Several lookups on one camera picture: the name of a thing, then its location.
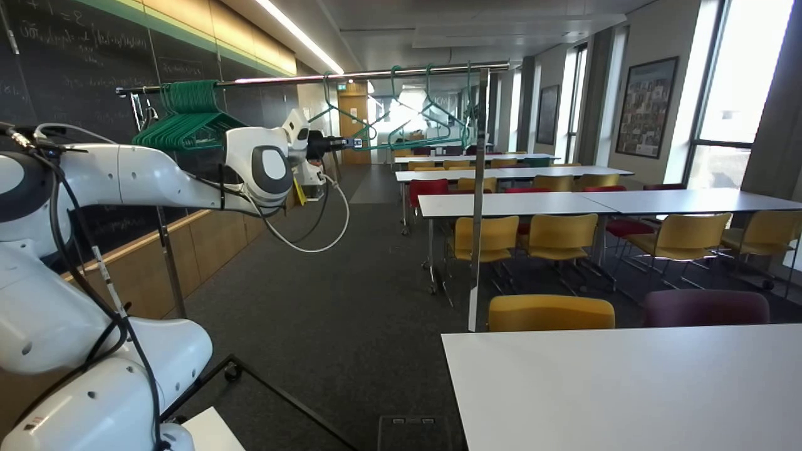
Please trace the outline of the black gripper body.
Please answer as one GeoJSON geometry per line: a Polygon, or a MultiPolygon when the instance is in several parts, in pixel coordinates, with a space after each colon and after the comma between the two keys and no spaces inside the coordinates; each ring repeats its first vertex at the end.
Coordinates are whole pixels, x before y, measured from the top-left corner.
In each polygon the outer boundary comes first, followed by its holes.
{"type": "Polygon", "coordinates": [[[321,135],[318,129],[308,132],[305,157],[321,159],[330,150],[342,150],[345,140],[332,135],[321,135]]]}

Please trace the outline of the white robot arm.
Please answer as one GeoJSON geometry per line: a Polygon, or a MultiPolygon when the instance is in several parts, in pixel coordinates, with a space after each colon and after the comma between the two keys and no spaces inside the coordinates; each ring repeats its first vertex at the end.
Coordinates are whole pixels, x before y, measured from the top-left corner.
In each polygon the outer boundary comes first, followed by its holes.
{"type": "Polygon", "coordinates": [[[189,317],[133,315],[118,291],[94,292],[48,261],[68,248],[88,204],[173,204],[266,217],[322,188],[321,157],[342,143],[301,112],[223,132],[223,173],[192,174],[139,143],[53,143],[8,122],[0,155],[0,367],[63,378],[8,431],[1,451],[194,451],[170,419],[213,356],[189,317]]]}

